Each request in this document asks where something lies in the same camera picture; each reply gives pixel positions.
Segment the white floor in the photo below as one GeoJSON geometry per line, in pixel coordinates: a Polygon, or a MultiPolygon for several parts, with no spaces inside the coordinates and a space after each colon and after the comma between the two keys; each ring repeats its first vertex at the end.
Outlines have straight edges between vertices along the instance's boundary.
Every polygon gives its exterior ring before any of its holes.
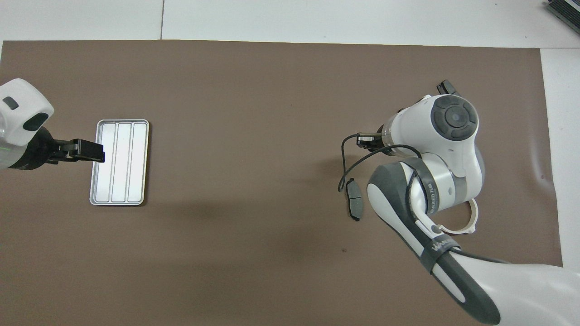
{"type": "Polygon", "coordinates": [[[580,35],[542,0],[2,0],[0,13],[0,50],[161,38],[541,48],[562,256],[580,272],[580,35]]]}

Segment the brown paper mat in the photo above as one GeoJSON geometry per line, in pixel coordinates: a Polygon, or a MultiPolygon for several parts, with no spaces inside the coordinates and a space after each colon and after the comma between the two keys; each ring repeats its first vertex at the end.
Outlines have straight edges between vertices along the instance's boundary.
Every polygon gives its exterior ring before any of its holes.
{"type": "Polygon", "coordinates": [[[368,202],[355,223],[336,192],[340,141],[443,79],[478,109],[487,169],[477,232],[456,239],[561,266],[537,49],[5,42],[12,78],[54,105],[55,138],[145,118],[151,143],[143,207],[92,206],[85,162],[0,172],[2,325],[477,325],[368,202]]]}

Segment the gray band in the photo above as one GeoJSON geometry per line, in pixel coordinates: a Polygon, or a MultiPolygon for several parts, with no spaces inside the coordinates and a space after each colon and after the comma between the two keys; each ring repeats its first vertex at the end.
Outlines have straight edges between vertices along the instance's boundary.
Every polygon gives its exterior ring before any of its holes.
{"type": "Polygon", "coordinates": [[[425,267],[429,274],[431,274],[433,266],[435,266],[439,257],[453,247],[460,248],[461,246],[459,246],[459,244],[450,236],[442,234],[433,238],[433,240],[425,246],[421,256],[419,257],[419,261],[421,261],[423,267],[425,267]]]}

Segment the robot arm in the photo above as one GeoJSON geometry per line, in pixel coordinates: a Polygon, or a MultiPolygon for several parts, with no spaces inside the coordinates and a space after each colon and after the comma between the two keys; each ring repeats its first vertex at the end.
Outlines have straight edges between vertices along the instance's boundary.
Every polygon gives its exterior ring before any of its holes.
{"type": "Polygon", "coordinates": [[[103,146],[82,139],[56,140],[42,125],[54,113],[23,79],[0,86],[0,169],[32,170],[59,161],[104,162],[103,146]]]}
{"type": "Polygon", "coordinates": [[[473,106],[457,95],[426,96],[379,129],[369,150],[405,144],[389,155],[405,157],[377,167],[369,201],[419,258],[423,267],[472,317],[491,325],[580,325],[580,274],[547,265],[508,264],[466,253],[433,223],[432,214],[475,197],[483,161],[474,139],[473,106]]]}

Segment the metal tray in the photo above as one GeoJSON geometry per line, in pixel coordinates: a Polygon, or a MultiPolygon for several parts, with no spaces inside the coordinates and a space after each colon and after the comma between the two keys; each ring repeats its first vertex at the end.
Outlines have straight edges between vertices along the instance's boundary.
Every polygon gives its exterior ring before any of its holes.
{"type": "Polygon", "coordinates": [[[145,199],[149,122],[144,119],[101,120],[96,143],[104,163],[93,163],[89,201],[98,206],[137,206],[145,199]]]}

